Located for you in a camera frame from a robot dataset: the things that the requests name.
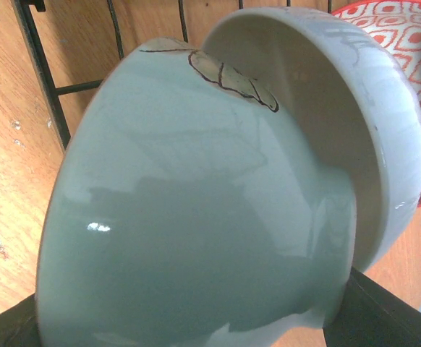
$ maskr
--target red rim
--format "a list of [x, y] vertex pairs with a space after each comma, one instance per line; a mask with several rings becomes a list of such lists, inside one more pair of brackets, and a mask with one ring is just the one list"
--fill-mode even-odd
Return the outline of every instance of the red rim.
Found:
[[357, 7], [359, 5], [367, 5], [367, 4], [372, 4], [372, 3], [378, 3], [378, 2], [385, 2], [385, 1], [392, 1], [392, 2], [412, 2], [415, 4], [421, 4], [421, 0], [361, 0], [361, 1], [357, 1], [357, 2], [353, 2], [351, 4], [348, 4], [344, 7], [341, 7], [340, 9], [336, 9], [334, 11], [332, 11], [331, 14], [336, 15], [339, 14], [341, 12], [344, 12], [348, 9], [353, 9], [354, 7]]
[[391, 1], [391, 2], [411, 2], [411, 3], [415, 3], [415, 4], [421, 4], [421, 0], [361, 0], [361, 1], [357, 1], [357, 2], [353, 2], [351, 4], [348, 4], [344, 7], [341, 7], [340, 9], [334, 10], [332, 11], [331, 14], [333, 15], [337, 15], [341, 12], [344, 12], [348, 9], [353, 9], [357, 6], [360, 5], [368, 5], [368, 4], [373, 4], [373, 3], [378, 3], [378, 2], [385, 2], [385, 1]]

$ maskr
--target wooden surface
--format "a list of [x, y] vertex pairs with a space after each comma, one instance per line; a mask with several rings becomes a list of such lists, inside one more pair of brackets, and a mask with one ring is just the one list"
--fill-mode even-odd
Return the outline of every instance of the wooden surface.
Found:
[[[190, 41], [199, 45], [237, 0], [185, 0]], [[114, 2], [127, 51], [158, 35], [181, 38], [177, 0]], [[285, 4], [246, 0], [247, 6]], [[326, 9], [324, 0], [293, 0]], [[337, 8], [347, 3], [335, 0]], [[47, 1], [33, 11], [57, 86], [101, 79], [117, 63], [105, 0]], [[71, 131], [93, 92], [61, 98]], [[34, 291], [43, 219], [62, 153], [43, 102], [12, 6], [0, 0], [0, 312]], [[421, 305], [421, 209], [392, 250], [369, 272], [414, 307]], [[290, 330], [277, 344], [324, 346], [322, 332]]]

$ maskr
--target black wire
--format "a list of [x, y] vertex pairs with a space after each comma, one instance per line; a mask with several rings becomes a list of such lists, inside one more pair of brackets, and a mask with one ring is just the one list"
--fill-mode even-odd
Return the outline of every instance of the black wire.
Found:
[[116, 34], [117, 52], [119, 58], [124, 58], [124, 48], [122, 47], [121, 30], [119, 29], [119, 23], [117, 22], [116, 10], [112, 3], [112, 0], [107, 0], [109, 13], [111, 13], [112, 24], [114, 26], [114, 33]]
[[187, 21], [184, 18], [183, 0], [179, 0], [180, 23], [182, 24], [183, 41], [188, 42]]

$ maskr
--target bowl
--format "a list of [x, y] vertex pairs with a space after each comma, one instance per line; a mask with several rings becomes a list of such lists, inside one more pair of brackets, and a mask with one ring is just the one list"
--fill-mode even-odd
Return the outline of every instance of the bowl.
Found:
[[148, 41], [101, 85], [56, 180], [43, 344], [197, 347], [225, 327], [272, 343], [288, 316], [322, 327], [350, 274], [354, 201], [258, 81]]
[[357, 198], [353, 265], [365, 271], [404, 231], [421, 193], [421, 110], [395, 59], [353, 24], [314, 9], [223, 18], [203, 50], [264, 84]]
[[392, 54], [421, 106], [421, 0], [358, 1], [333, 14], [363, 29]]

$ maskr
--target red patterned bowl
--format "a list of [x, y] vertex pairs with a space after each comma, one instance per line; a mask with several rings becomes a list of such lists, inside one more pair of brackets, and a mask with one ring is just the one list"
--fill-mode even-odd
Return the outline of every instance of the red patterned bowl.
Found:
[[421, 105], [421, 0], [358, 1], [333, 14], [362, 28], [394, 56]]

